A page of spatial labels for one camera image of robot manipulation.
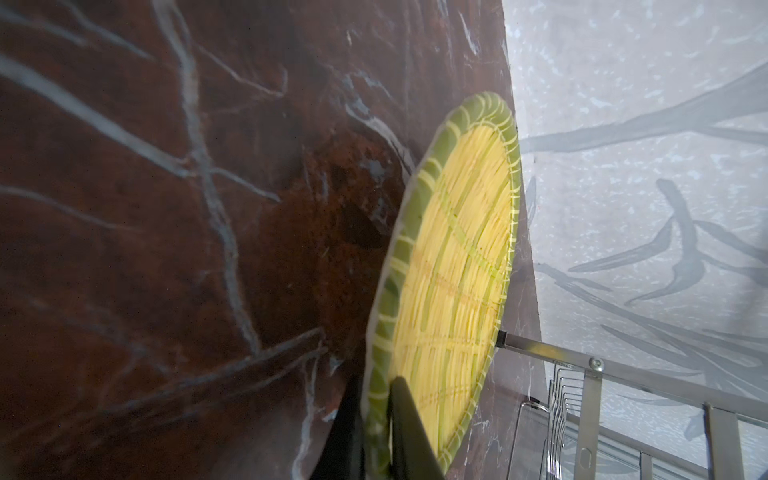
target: marble countertop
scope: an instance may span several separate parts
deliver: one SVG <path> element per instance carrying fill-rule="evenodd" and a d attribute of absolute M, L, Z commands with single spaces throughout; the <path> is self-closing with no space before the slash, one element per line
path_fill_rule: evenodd
<path fill-rule="evenodd" d="M 511 104 L 501 1 L 9 2 L 0 26 L 9 462 L 307 478 L 405 182 L 465 96 Z M 505 328 L 536 338 L 519 231 Z M 543 383 L 497 356 L 448 477 L 503 477 Z"/>

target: patterned wallpaper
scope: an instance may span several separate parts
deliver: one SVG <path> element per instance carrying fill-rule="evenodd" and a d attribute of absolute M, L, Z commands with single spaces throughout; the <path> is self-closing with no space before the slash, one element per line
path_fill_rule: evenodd
<path fill-rule="evenodd" d="M 543 340 L 768 401 L 768 3 L 504 4 Z M 706 465 L 692 407 L 601 423 Z"/>

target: screw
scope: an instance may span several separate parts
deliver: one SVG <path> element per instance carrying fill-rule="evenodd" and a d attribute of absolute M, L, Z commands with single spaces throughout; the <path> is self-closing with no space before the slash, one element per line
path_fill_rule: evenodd
<path fill-rule="evenodd" d="M 595 372 L 602 372 L 605 368 L 605 364 L 603 361 L 596 356 L 593 356 L 589 359 L 589 367 L 593 369 Z"/>

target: yellow woven surface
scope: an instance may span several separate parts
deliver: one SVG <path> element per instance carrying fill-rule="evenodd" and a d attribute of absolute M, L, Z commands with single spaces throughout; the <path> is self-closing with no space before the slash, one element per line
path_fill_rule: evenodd
<path fill-rule="evenodd" d="M 443 471 L 477 406 L 515 248 L 520 156 L 511 112 L 469 98 L 438 129 L 410 180 L 368 331 L 366 461 L 389 468 L 389 384 L 406 378 Z"/>

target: woven basket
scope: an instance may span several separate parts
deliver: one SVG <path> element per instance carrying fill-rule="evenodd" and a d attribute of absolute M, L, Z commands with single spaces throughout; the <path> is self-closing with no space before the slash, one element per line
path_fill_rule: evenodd
<path fill-rule="evenodd" d="M 414 172 L 366 337 L 366 470 L 389 477 L 387 404 L 409 384 L 445 472 L 478 405 L 507 296 L 521 192 L 517 127 L 497 94 L 474 95 L 438 128 Z"/>

